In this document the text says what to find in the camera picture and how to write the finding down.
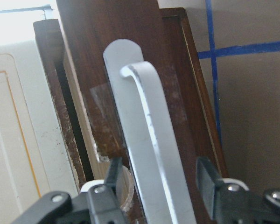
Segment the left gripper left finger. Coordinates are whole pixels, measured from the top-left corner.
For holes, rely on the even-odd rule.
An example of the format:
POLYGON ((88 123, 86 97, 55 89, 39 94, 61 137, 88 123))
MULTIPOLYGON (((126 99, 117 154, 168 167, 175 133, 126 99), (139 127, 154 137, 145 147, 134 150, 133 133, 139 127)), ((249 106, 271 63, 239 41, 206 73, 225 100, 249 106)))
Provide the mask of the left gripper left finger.
POLYGON ((92 224, 126 224, 127 218, 120 208, 122 196, 122 158, 111 159, 104 182, 87 191, 87 205, 92 224))

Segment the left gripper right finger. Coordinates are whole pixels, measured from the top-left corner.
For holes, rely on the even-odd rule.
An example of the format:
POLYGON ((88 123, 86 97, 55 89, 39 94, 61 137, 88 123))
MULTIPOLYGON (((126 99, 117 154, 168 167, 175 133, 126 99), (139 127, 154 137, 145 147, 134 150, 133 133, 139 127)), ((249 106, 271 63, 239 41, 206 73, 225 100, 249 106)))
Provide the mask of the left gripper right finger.
POLYGON ((222 178, 207 157, 196 160, 196 185, 211 220, 218 224, 267 224, 261 198, 240 180, 222 178))

